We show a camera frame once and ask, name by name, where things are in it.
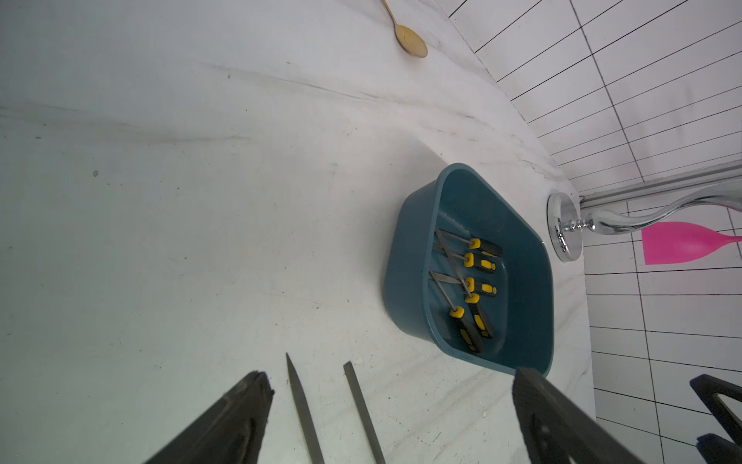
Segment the chrome glass holder stand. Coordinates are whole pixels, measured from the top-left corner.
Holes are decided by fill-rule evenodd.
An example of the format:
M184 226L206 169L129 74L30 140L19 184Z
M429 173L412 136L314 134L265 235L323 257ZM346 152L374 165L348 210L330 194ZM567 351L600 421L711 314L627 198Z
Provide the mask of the chrome glass holder stand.
M718 206L741 210L741 182L726 182L688 194L650 215L627 217L609 210L598 210L581 217L574 202L565 193L553 193L547 201L549 236L558 258L577 260L583 251L582 231L598 235L625 235L657 224L681 210L698 206Z

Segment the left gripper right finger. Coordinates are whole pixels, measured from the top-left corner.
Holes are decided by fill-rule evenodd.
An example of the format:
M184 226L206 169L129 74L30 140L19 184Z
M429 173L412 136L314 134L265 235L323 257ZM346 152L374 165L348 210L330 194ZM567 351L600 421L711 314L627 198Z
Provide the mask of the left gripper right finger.
M533 463L639 463L567 396L533 368L516 370L518 423Z

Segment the crossing yellow file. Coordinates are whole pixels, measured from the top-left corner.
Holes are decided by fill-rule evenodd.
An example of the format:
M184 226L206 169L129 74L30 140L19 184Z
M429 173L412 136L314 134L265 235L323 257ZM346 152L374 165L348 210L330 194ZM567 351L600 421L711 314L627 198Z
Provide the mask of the crossing yellow file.
M464 268L469 270L478 270L489 274L494 274L497 270L496 262L490 260L487 256L482 257L473 252L466 252L464 254L455 253L453 251L446 252L443 247L437 245L434 245L432 249L433 251L444 255L446 261L448 261L448 263L455 269Z

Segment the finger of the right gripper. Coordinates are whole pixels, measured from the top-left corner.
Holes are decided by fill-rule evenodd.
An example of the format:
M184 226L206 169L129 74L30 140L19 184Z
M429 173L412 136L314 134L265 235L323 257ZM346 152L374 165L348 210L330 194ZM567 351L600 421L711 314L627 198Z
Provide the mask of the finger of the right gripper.
M692 379L690 386L734 444L740 444L741 419L722 400L722 396L726 396L741 401L740 386L707 374Z
M741 447L718 435L699 437L696 448L706 464L742 464Z

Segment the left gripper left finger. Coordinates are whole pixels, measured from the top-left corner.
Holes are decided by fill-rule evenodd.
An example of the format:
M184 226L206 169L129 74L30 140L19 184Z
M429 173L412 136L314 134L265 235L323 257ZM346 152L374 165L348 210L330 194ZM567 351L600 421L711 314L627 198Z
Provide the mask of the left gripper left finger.
M148 462L256 463L273 398L268 375L252 371Z

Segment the teal plastic storage box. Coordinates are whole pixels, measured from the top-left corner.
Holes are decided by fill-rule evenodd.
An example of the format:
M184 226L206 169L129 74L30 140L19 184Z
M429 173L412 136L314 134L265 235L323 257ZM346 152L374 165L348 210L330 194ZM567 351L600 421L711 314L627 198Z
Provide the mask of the teal plastic storage box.
M433 251L441 243L440 228L493 242L502 248L494 274L460 268L464 278L493 284L494 296L481 293L480 304L492 323L493 339L483 338L473 353L449 316L449 306L429 272L455 276L444 255ZM446 238L455 253L471 251ZM455 305L475 323L465 299L465 287L442 283ZM533 368L551 369L555 351L554 280L545 244L513 208L465 164L452 164L438 179L411 193L403 203L393 236L383 285L386 311L404 333L429 341L446 355L507 374Z

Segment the pink plastic wine glass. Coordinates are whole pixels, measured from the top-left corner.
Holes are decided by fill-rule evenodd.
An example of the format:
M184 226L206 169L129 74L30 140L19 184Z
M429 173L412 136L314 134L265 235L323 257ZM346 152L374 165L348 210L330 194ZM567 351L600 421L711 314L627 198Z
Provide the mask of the pink plastic wine glass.
M659 222L642 230L645 264L672 265L696 261L741 238L687 222Z

